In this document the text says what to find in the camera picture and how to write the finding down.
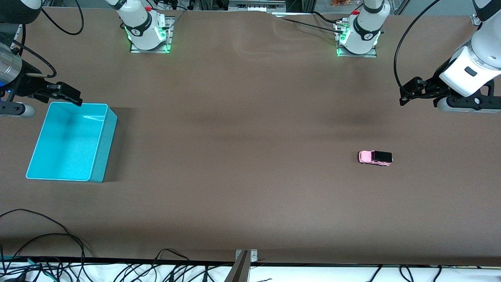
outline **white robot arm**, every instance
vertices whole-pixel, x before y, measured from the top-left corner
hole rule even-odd
[[[501,111],[501,97],[493,94],[493,79],[501,75],[501,0],[473,0],[479,29],[432,78],[415,77],[400,88],[400,105],[416,98],[434,98],[443,111]],[[480,89],[486,86],[487,95]]]
[[[150,50],[166,40],[165,16],[146,10],[141,0],[105,0],[122,19],[129,40],[141,50]]]
[[[464,97],[501,74],[501,1],[473,0],[473,4],[482,26],[456,49],[439,76]]]
[[[360,13],[347,18],[350,29],[339,43],[351,53],[368,53],[376,45],[381,27],[389,14],[388,0],[365,0]]]

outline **brown table surface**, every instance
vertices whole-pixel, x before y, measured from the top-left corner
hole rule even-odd
[[[49,12],[78,30],[77,10]],[[260,12],[187,12],[170,54],[130,54],[115,11],[84,15],[79,36],[40,16],[26,45],[54,81],[118,115],[105,182],[25,178],[47,110],[29,100],[36,117],[1,120],[2,212],[52,216],[98,257],[172,247],[232,260],[254,248],[281,262],[501,263],[501,115],[399,105],[393,55],[413,18],[390,16],[378,58],[361,59],[336,57],[329,32]],[[424,17],[400,51],[402,82],[431,77],[474,31],[468,17]],[[361,165],[360,150],[393,152],[394,164]],[[11,254],[54,231],[22,213],[0,222]],[[50,238],[22,254],[79,251]]]

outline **white surface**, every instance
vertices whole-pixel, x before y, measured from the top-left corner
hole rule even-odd
[[[12,266],[26,265],[26,263],[16,263]],[[112,265],[90,265],[86,266],[85,270],[94,282],[112,282],[116,275],[123,270],[126,264]],[[149,265],[142,265],[136,271],[141,274],[149,269]],[[172,270],[172,265],[161,265],[157,267],[157,282],[161,282]],[[258,282],[271,278],[270,282],[365,282],[370,279],[377,267],[274,267],[274,266],[258,266],[251,267],[249,274],[249,282]],[[73,271],[78,273],[79,267],[74,267]],[[184,281],[188,282],[195,275],[203,272],[204,266],[197,266],[189,271]],[[210,270],[209,274],[215,282],[223,282],[230,270],[229,266],[222,266]],[[412,275],[416,282],[431,282],[437,273],[436,268],[411,268]],[[37,271],[32,271],[27,276],[27,281],[32,281],[36,276]],[[69,281],[66,275],[63,275],[61,281]],[[125,278],[125,282],[131,282],[137,278],[138,274],[132,272]],[[198,276],[193,282],[201,282],[203,275]],[[442,270],[437,282],[499,282],[501,279],[501,270],[499,269],[465,269],[465,268],[445,268]],[[81,275],[81,282],[89,282],[85,275]],[[154,282],[155,271],[150,271],[144,277],[141,277],[142,282]],[[403,282],[404,279],[400,276],[398,267],[384,267],[377,274],[374,282]],[[44,275],[40,275],[38,282],[52,282],[52,280]]]

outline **metal mounting plate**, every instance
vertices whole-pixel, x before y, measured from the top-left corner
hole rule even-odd
[[[243,250],[236,250],[235,252],[235,260],[238,258],[240,253],[242,253]],[[250,261],[251,262],[256,262],[258,260],[258,250],[250,250]]]

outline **silver cylinder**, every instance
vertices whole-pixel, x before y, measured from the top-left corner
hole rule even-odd
[[[0,87],[13,81],[21,72],[23,60],[12,53],[7,45],[0,43]]]

